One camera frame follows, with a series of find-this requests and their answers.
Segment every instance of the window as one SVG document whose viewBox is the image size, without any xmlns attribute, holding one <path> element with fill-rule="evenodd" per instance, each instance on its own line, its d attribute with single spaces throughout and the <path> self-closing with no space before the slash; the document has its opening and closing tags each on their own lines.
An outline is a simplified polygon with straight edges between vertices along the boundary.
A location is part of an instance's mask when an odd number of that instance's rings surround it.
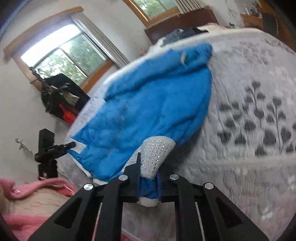
<svg viewBox="0 0 296 241">
<path fill-rule="evenodd" d="M 174 0 L 123 0 L 146 27 L 180 13 Z"/>
<path fill-rule="evenodd" d="M 80 6 L 67 9 L 31 26 L 4 48 L 5 61 L 13 59 L 39 91 L 42 84 L 36 81 L 29 67 L 33 67 L 42 78 L 63 73 L 87 93 L 115 65 L 110 59 L 114 56 L 110 52 L 105 53 L 101 47 L 106 50 L 112 48 L 115 54 L 119 50 L 112 43 L 101 46 L 97 39 L 89 37 L 97 31 L 96 26 L 82 11 Z M 81 18 L 79 21 L 83 22 L 83 27 L 75 21 L 77 16 Z M 122 59 L 120 64 L 124 66 L 127 62 Z"/>
<path fill-rule="evenodd" d="M 134 0 L 134 2 L 150 19 L 176 7 L 174 0 Z"/>
<path fill-rule="evenodd" d="M 36 43 L 21 59 L 42 78 L 62 73 L 81 85 L 107 57 L 77 26 L 68 24 Z"/>
</svg>

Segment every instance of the red object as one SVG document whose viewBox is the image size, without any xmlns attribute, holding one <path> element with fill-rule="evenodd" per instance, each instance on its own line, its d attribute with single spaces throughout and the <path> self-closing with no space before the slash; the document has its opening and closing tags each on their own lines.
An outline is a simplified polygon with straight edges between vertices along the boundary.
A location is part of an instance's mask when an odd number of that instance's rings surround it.
<svg viewBox="0 0 296 241">
<path fill-rule="evenodd" d="M 41 181 L 23 184 L 18 187 L 15 187 L 14 180 L 0 178 L 0 187 L 3 190 L 4 196 L 9 199 L 25 198 L 41 188 L 50 188 L 65 196 L 73 196 L 77 193 L 74 185 L 62 178 L 42 178 Z"/>
<path fill-rule="evenodd" d="M 64 112 L 64 115 L 63 115 L 63 119 L 70 125 L 73 124 L 73 122 L 75 121 L 76 119 L 76 116 L 73 115 L 70 111 L 66 110 L 62 104 L 59 104 L 59 107 L 62 109 L 62 111 Z"/>
</svg>

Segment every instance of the gray leaf pattern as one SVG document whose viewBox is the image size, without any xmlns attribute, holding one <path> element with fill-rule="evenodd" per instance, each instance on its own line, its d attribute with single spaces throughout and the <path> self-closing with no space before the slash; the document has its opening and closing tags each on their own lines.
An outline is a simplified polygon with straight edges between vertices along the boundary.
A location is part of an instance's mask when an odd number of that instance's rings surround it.
<svg viewBox="0 0 296 241">
<path fill-rule="evenodd" d="M 264 118 L 264 111 L 262 109 L 255 109 L 254 114 L 258 119 Z"/>
<path fill-rule="evenodd" d="M 266 99 L 266 96 L 265 96 L 262 92 L 259 92 L 259 93 L 257 94 L 257 99 L 263 101 L 263 100 Z"/>
<path fill-rule="evenodd" d="M 243 105 L 243 106 L 242 106 L 242 109 L 243 109 L 243 111 L 244 111 L 245 113 L 247 113 L 248 110 L 249 110 L 249 105 L 247 105 L 247 104 Z"/>
<path fill-rule="evenodd" d="M 228 132 L 228 131 L 223 131 L 223 132 L 219 132 L 218 133 L 218 136 L 220 137 L 221 139 L 221 142 L 223 144 L 226 144 L 229 142 L 230 138 L 231 138 L 231 133 Z"/>
<path fill-rule="evenodd" d="M 280 119 L 283 119 L 283 120 L 286 119 L 286 115 L 282 111 L 280 111 L 279 114 L 278 114 L 278 120 L 280 120 Z"/>
<path fill-rule="evenodd" d="M 246 103 L 253 103 L 253 98 L 252 98 L 251 96 L 247 96 L 247 97 L 245 98 L 245 102 L 246 102 Z"/>
<path fill-rule="evenodd" d="M 271 129 L 265 129 L 264 131 L 264 137 L 263 137 L 263 145 L 266 147 L 275 146 L 276 143 L 279 145 L 279 150 L 283 151 L 284 145 L 291 139 L 291 131 L 283 127 L 280 131 L 281 125 L 279 124 L 279 120 L 286 120 L 286 115 L 282 110 L 279 110 L 279 107 L 282 105 L 282 101 L 280 98 L 273 96 L 272 97 L 272 103 L 269 103 L 266 105 L 268 113 L 264 113 L 264 109 L 260 108 L 260 105 L 258 101 L 265 101 L 266 95 L 262 93 L 261 91 L 258 91 L 258 88 L 260 88 L 261 83 L 259 81 L 253 80 L 252 81 L 252 87 L 246 86 L 245 90 L 248 93 L 247 96 L 245 96 L 244 101 L 245 103 L 241 105 L 242 112 L 238 112 L 240 110 L 239 108 L 239 102 L 238 101 L 232 101 L 230 102 L 231 105 L 222 103 L 220 104 L 219 110 L 220 111 L 228 111 L 230 110 L 232 112 L 232 118 L 227 117 L 227 119 L 224 121 L 225 127 L 229 128 L 230 131 L 224 130 L 223 132 L 219 132 L 218 136 L 221 139 L 221 142 L 223 144 L 228 143 L 231 139 L 232 134 L 235 135 L 237 131 L 240 131 L 240 134 L 236 136 L 234 139 L 235 145 L 245 145 L 247 143 L 247 139 L 244 136 L 242 131 L 245 132 L 253 132 L 256 130 L 257 126 L 256 123 L 252 120 L 245 120 L 243 123 L 241 122 L 242 117 L 248 113 L 248 110 L 250 109 L 250 106 L 253 106 L 253 113 L 260 120 L 260 127 L 262 129 L 262 120 L 266 116 L 266 122 L 269 124 L 275 124 L 276 123 L 276 131 L 273 132 Z M 296 122 L 292 125 L 292 129 L 296 132 Z M 267 151 L 265 150 L 263 145 L 258 145 L 258 147 L 255 149 L 255 155 L 256 156 L 263 156 L 267 155 Z M 294 145 L 291 142 L 289 146 L 285 147 L 286 153 L 294 152 Z"/>
<path fill-rule="evenodd" d="M 230 129 L 235 129 L 235 123 L 230 117 L 224 122 L 224 125 Z"/>
<path fill-rule="evenodd" d="M 228 110 L 231 110 L 231 107 L 228 104 L 220 104 L 219 110 L 220 111 L 228 111 Z"/>
<path fill-rule="evenodd" d="M 274 123 L 274 117 L 273 117 L 272 115 L 268 115 L 268 116 L 266 117 L 266 121 L 267 121 L 268 123 Z"/>
<path fill-rule="evenodd" d="M 257 88 L 259 88 L 260 87 L 260 82 L 259 81 L 252 81 L 252 86 L 253 86 L 253 88 L 254 88 L 254 90 L 256 90 Z"/>
<path fill-rule="evenodd" d="M 291 138 L 291 132 L 287 130 L 285 127 L 281 130 L 281 139 L 283 140 L 283 143 L 286 143 Z"/>
<path fill-rule="evenodd" d="M 266 105 L 266 108 L 274 114 L 274 107 L 271 104 Z"/>
<path fill-rule="evenodd" d="M 245 129 L 245 131 L 250 132 L 250 131 L 253 131 L 253 130 L 256 129 L 256 125 L 255 125 L 255 123 L 253 121 L 247 120 L 244 123 L 244 129 Z"/>
<path fill-rule="evenodd" d="M 275 107 L 278 107 L 278 106 L 281 105 L 281 99 L 280 99 L 280 98 L 273 97 L 273 98 L 272 98 L 272 102 L 274 103 L 274 106 L 275 106 Z"/>
<path fill-rule="evenodd" d="M 235 121 L 239 121 L 240 118 L 242 117 L 242 114 L 241 114 L 241 113 L 239 113 L 239 114 L 234 114 L 234 115 L 232 115 L 232 117 L 233 117 L 233 119 L 234 119 Z"/>
<path fill-rule="evenodd" d="M 271 130 L 265 130 L 263 143 L 265 146 L 274 146 L 276 144 L 276 136 Z"/>
<path fill-rule="evenodd" d="M 245 145 L 246 144 L 246 138 L 240 134 L 239 136 L 237 136 L 234 140 L 234 144 L 235 145 Z"/>
<path fill-rule="evenodd" d="M 266 156 L 267 152 L 263 146 L 258 146 L 255 150 L 255 156 Z"/>
<path fill-rule="evenodd" d="M 287 146 L 286 148 L 286 153 L 291 153 L 291 152 L 294 152 L 293 143 L 290 143 L 290 145 Z"/>
<path fill-rule="evenodd" d="M 247 88 L 246 88 L 246 92 L 253 93 L 253 90 L 252 90 L 251 87 L 247 87 Z"/>
<path fill-rule="evenodd" d="M 236 109 L 236 110 L 239 109 L 239 103 L 238 103 L 237 101 L 233 101 L 233 102 L 231 103 L 231 106 L 232 106 L 232 108 L 234 108 L 234 109 Z"/>
</svg>

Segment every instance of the tree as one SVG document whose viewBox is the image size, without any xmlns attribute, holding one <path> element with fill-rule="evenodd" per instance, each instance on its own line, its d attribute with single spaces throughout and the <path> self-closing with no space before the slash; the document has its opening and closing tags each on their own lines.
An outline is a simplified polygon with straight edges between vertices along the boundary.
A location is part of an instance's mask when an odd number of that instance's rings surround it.
<svg viewBox="0 0 296 241">
<path fill-rule="evenodd" d="M 94 72 L 105 61 L 82 35 L 78 35 L 66 44 L 61 45 L 60 48 L 70 56 L 72 61 L 74 61 L 87 76 Z M 85 76 L 75 67 L 61 49 L 56 50 L 43 60 L 36 67 L 37 72 L 42 78 L 48 78 L 62 73 L 73 80 L 77 85 L 81 84 L 83 80 L 85 80 Z"/>
<path fill-rule="evenodd" d="M 153 18 L 165 9 L 156 0 L 134 0 L 135 3 L 146 13 L 147 17 Z"/>
</svg>

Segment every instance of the quilted blanket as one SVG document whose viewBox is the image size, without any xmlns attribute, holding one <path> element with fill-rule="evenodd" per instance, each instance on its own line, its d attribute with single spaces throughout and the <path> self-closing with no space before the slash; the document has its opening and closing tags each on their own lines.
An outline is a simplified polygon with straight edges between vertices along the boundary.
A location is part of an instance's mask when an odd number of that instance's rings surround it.
<svg viewBox="0 0 296 241">
<path fill-rule="evenodd" d="M 247 28 L 206 33 L 148 53 L 101 86 L 66 141 L 102 106 L 112 80 L 146 58 L 203 42 L 213 47 L 208 114 L 201 130 L 166 161 L 192 183 L 214 183 L 276 241 L 296 212 L 296 54 L 269 34 Z M 77 187 L 89 182 L 69 156 L 60 163 Z M 125 204 L 122 228 L 146 241 L 175 240 L 174 219 L 169 203 Z"/>
</svg>

